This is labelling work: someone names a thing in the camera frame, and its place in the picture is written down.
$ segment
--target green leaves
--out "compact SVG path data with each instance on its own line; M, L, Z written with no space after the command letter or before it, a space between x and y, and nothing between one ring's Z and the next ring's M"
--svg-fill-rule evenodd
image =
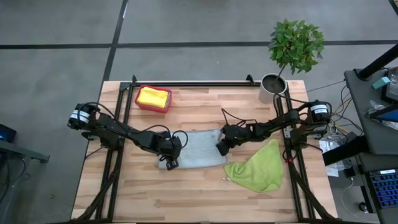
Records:
M277 22L268 46L270 59L276 61L280 68L290 65L292 74L296 70L298 73L309 72L318 63L314 60L315 55L323 59L323 33L318 28L312 24L306 25L305 21L289 22L285 19Z

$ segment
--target potted plant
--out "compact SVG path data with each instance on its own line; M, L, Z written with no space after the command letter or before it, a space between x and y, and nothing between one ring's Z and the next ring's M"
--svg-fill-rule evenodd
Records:
M313 65L318 62L316 58L322 59L323 34L312 24L305 21L278 22L275 32L271 34L269 51L273 61L279 65L278 74L269 73L261 80L259 99L263 103L270 103L274 94L282 94L287 83L280 75L287 65L290 65L292 75L301 71L309 72Z

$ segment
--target green cloth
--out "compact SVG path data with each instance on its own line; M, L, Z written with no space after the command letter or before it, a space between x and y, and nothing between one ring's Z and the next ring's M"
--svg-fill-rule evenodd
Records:
M232 162L225 165L224 170L233 182L255 192L279 189L284 169L278 141L271 140L246 163Z

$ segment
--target red container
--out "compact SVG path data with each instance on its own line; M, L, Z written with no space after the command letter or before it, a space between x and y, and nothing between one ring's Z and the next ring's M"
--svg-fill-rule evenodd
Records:
M165 108L158 108L156 106L143 105L143 104L138 103L138 97L141 94L141 89L144 88L144 87L153 88L154 90L162 90L162 91L166 91L167 93L169 93L169 96L168 96L169 100L167 101L166 107ZM156 111L156 112L160 112L160 113L167 113L169 111L170 104L172 102L172 91L168 90L168 89L165 89L165 88L159 88L159 87L154 87L154 86L150 86L150 85L142 85L139 88L139 91L138 91L138 94L137 94L135 102L136 102L136 105L138 107L140 107L141 109L143 109L143 110L151 110L151 111Z

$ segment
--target yellow sponge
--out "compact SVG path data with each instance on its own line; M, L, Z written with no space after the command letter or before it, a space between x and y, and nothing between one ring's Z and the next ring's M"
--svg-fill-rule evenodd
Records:
M153 88L144 87L140 90L137 102L143 105L165 108L168 97L169 93L166 91L155 90Z

